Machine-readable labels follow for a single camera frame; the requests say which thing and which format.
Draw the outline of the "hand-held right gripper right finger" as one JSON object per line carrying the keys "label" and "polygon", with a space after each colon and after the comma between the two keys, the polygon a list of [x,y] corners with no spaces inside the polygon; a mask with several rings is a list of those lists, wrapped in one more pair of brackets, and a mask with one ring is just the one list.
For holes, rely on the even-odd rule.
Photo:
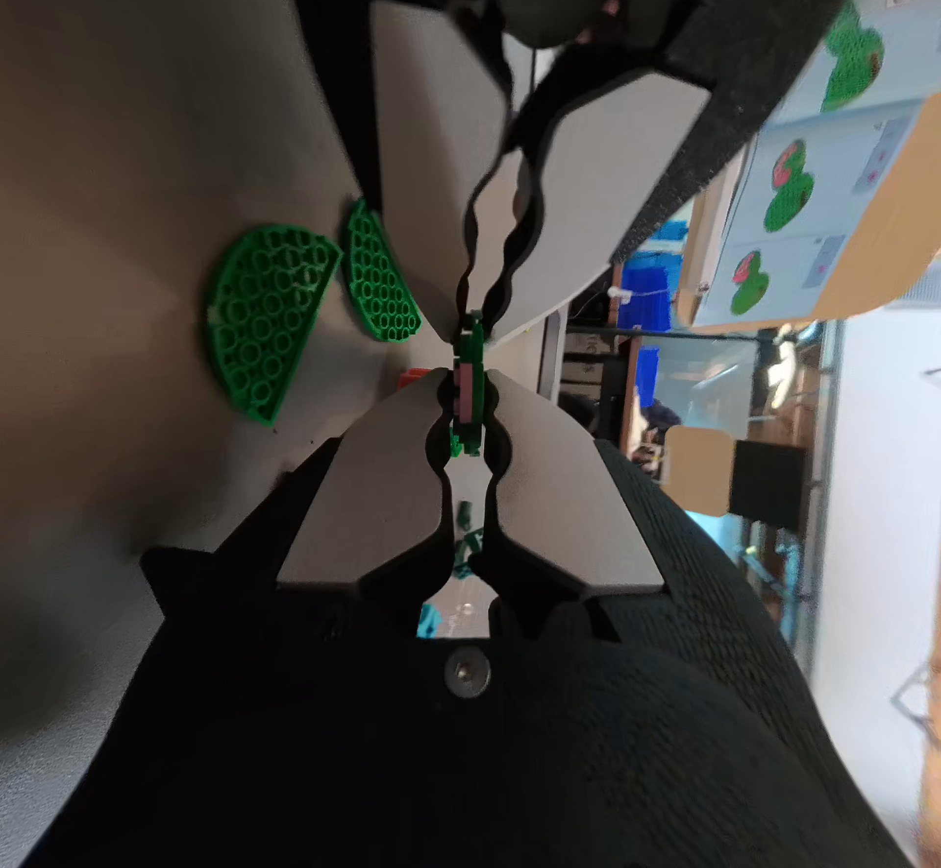
{"label": "hand-held right gripper right finger", "polygon": [[484,539],[470,561],[500,597],[657,594],[665,579],[590,433],[487,372]]}

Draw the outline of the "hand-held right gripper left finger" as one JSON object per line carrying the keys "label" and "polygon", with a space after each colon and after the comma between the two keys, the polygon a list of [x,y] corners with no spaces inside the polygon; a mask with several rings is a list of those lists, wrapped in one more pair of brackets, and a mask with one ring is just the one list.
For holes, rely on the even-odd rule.
{"label": "hand-held right gripper left finger", "polygon": [[284,563],[288,592],[421,607],[453,566],[452,374],[433,368],[344,433]]}

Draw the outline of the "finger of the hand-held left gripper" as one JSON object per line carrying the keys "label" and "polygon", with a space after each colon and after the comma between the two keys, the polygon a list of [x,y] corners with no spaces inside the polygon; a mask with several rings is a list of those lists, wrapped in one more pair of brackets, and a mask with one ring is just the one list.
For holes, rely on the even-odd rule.
{"label": "finger of the hand-held left gripper", "polygon": [[389,0],[370,20],[382,224],[422,316],[451,341],[476,257],[473,202],[511,112],[501,28],[465,7]]}
{"label": "finger of the hand-held left gripper", "polygon": [[711,98],[635,70],[555,114],[527,160],[528,206],[482,309],[489,342],[547,318],[605,271]]}

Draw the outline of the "green lego plate assembly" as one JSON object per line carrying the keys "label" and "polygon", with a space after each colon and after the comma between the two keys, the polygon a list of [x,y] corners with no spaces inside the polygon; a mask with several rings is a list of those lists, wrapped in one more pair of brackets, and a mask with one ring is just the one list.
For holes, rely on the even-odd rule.
{"label": "green lego plate assembly", "polygon": [[464,316],[459,335],[453,350],[453,370],[461,361],[472,362],[475,371],[474,422],[460,425],[454,415],[455,388],[453,380],[453,415],[450,428],[451,456],[460,455],[478,457],[484,442],[484,413],[486,404],[486,373],[484,366],[485,330],[479,310],[472,310]]}

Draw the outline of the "dark green lego pieces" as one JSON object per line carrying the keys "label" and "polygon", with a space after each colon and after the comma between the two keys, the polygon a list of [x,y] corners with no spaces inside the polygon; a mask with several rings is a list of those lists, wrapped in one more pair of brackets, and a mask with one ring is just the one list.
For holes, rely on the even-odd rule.
{"label": "dark green lego pieces", "polygon": [[472,526],[472,504],[461,500],[457,505],[454,518],[455,535],[453,548],[452,577],[463,581],[473,576],[470,557],[481,553],[483,549],[484,529]]}

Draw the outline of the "green half-round lego plate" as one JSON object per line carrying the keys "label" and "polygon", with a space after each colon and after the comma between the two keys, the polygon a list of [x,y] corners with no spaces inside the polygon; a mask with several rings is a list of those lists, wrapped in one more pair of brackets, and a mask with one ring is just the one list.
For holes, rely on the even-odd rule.
{"label": "green half-round lego plate", "polygon": [[386,344],[407,341],[421,328],[421,314],[394,261],[381,220],[358,199],[343,232],[344,276],[364,330]]}
{"label": "green half-round lego plate", "polygon": [[206,356],[233,408],[274,426],[341,250],[294,225],[255,227],[222,255],[205,297]]}

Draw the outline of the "lego instruction booklet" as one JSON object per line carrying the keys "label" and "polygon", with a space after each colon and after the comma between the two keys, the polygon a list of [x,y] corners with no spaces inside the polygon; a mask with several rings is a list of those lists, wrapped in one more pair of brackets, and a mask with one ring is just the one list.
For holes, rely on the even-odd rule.
{"label": "lego instruction booklet", "polygon": [[692,325],[817,307],[869,204],[939,92],[940,0],[847,0],[745,151]]}

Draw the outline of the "long wooden desk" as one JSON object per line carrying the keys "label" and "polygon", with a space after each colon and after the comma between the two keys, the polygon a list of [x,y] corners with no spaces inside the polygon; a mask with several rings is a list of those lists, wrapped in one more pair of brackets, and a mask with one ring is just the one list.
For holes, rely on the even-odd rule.
{"label": "long wooden desk", "polygon": [[639,331],[633,330],[631,335],[623,337],[623,341],[618,345],[618,357],[623,360],[626,371],[618,446],[621,453],[627,458],[635,451],[640,440],[635,435],[635,418],[638,415],[637,367],[642,344],[642,335]]}

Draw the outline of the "tan rounded board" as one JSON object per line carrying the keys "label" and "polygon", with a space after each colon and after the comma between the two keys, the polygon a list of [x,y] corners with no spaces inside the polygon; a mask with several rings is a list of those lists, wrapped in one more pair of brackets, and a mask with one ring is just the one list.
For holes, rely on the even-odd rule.
{"label": "tan rounded board", "polygon": [[711,517],[729,514],[736,443],[720,429],[672,427],[665,435],[665,494],[681,509]]}

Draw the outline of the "grey flat panel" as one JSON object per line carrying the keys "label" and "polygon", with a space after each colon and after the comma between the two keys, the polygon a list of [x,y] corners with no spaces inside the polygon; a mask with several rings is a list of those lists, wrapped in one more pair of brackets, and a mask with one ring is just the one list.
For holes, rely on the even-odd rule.
{"label": "grey flat panel", "polygon": [[544,322],[536,391],[551,404],[558,403],[568,318],[568,306],[563,305]]}

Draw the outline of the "printed cardboard box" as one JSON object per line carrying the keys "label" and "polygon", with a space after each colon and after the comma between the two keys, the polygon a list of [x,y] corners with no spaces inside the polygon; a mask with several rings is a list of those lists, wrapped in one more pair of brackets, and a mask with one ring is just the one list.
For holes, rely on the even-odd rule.
{"label": "printed cardboard box", "polygon": [[598,331],[566,334],[563,349],[561,384],[601,385],[606,368],[619,365],[620,338]]}

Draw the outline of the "black panel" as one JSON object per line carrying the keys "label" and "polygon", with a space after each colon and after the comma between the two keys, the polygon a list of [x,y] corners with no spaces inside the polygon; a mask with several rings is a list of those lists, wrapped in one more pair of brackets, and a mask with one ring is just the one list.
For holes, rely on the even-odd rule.
{"label": "black panel", "polygon": [[807,456],[804,448],[735,442],[728,511],[796,533],[802,525]]}

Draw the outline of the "wooden booklet stand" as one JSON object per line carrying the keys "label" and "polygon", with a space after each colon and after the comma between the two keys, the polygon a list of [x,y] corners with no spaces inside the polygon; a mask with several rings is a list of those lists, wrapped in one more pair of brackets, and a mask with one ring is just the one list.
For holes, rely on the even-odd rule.
{"label": "wooden booklet stand", "polygon": [[692,320],[703,281],[721,245],[724,216],[751,140],[693,206],[675,297],[677,320],[703,333],[749,331],[790,321],[846,319],[903,294],[939,251],[939,137],[938,92],[924,102],[894,166],[877,189],[817,307],[809,315],[771,324],[755,321],[694,327]]}

